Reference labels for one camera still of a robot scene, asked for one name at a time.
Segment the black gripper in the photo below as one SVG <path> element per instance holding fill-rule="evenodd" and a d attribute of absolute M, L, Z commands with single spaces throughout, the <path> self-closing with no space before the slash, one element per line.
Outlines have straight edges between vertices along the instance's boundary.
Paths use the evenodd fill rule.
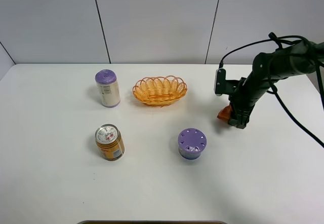
<path fill-rule="evenodd" d="M 230 116 L 228 125 L 244 129 L 256 102 L 266 92 L 265 77 L 247 77 L 238 80 L 226 80 L 223 94 L 229 95 L 230 105 L 236 115 Z"/>

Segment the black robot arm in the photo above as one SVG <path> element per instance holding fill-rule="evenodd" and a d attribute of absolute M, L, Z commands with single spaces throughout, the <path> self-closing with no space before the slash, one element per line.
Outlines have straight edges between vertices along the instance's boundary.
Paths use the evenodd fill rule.
<path fill-rule="evenodd" d="M 319 62 L 323 62 L 323 43 L 304 40 L 292 41 L 288 47 L 279 47 L 273 53 L 259 53 L 253 60 L 249 76 L 240 80 L 227 80 L 221 61 L 216 72 L 215 94 L 228 95 L 230 103 L 218 113 L 218 119 L 245 128 L 256 102 L 272 84 L 288 77 L 313 73 Z"/>

